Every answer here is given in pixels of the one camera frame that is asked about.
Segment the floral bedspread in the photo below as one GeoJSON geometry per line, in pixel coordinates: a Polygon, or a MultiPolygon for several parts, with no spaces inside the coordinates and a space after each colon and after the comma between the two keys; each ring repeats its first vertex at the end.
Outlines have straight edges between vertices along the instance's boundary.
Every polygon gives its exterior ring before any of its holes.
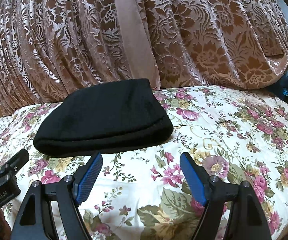
{"type": "MultiPolygon", "coordinates": [[[[209,174],[226,182],[250,181],[273,239],[288,224],[288,105],[266,92],[199,86],[154,92],[174,125],[162,145],[103,155],[103,169],[80,206],[94,240],[190,239],[203,207],[191,196],[179,157],[188,151],[209,174]]],[[[26,106],[0,118],[0,165],[20,149],[30,161],[17,174],[20,196],[3,210],[13,225],[34,180],[57,182],[89,157],[49,158],[33,147],[36,131],[60,103],[26,106]]],[[[227,224],[225,205],[217,238],[227,224]]],[[[53,205],[60,239],[66,239],[53,205]]]]}

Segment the bed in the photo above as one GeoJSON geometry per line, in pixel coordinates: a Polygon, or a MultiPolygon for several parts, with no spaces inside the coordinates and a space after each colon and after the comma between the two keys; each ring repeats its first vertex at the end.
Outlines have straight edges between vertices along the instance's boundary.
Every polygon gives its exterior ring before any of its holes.
{"type": "MultiPolygon", "coordinates": [[[[79,207],[93,240],[190,239],[203,208],[180,169],[183,152],[226,182],[250,181],[272,239],[278,239],[288,225],[288,105],[265,91],[215,85],[154,95],[172,120],[173,134],[162,145],[103,155],[102,171],[79,207]]],[[[48,158],[34,148],[39,125],[59,105],[25,106],[0,118],[0,165],[22,148],[30,154],[17,174],[21,194],[3,207],[11,226],[34,180],[57,182],[89,159],[48,158]]],[[[229,210],[227,203],[217,239],[223,237],[229,210]]],[[[55,204],[53,212],[59,237],[66,239],[55,204]]]]}

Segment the metal pivot screw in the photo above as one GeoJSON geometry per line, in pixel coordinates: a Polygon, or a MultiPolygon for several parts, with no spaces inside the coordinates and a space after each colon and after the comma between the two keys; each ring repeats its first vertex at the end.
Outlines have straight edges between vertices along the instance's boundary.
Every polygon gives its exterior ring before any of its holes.
{"type": "Polygon", "coordinates": [[[249,187],[250,186],[250,183],[246,180],[242,181],[242,185],[243,187],[249,187]]]}
{"type": "Polygon", "coordinates": [[[35,180],[35,181],[33,181],[33,183],[32,183],[33,187],[37,187],[39,184],[40,184],[40,181],[39,181],[39,180],[35,180]]]}
{"type": "Polygon", "coordinates": [[[66,182],[69,182],[69,181],[71,181],[73,179],[73,177],[71,176],[71,175],[66,175],[65,177],[64,177],[64,181],[66,181],[66,182]]]}
{"type": "Polygon", "coordinates": [[[219,177],[217,177],[217,176],[215,176],[215,175],[212,175],[212,176],[210,176],[210,180],[211,180],[212,182],[217,182],[217,181],[219,181],[219,177]]]}

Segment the curtain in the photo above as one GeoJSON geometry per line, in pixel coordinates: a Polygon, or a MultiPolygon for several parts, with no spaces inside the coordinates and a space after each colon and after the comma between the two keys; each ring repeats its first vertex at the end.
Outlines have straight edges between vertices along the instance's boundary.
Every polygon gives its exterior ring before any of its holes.
{"type": "Polygon", "coordinates": [[[276,0],[0,0],[4,115],[103,82],[258,89],[287,68],[276,0]]]}

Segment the black beanie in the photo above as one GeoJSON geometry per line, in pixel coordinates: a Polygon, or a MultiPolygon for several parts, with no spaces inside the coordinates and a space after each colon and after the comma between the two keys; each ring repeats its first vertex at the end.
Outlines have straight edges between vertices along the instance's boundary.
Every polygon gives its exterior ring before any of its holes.
{"type": "Polygon", "coordinates": [[[34,147],[51,157],[132,151],[163,143],[173,132],[148,79],[83,88],[41,124],[34,147]]]}

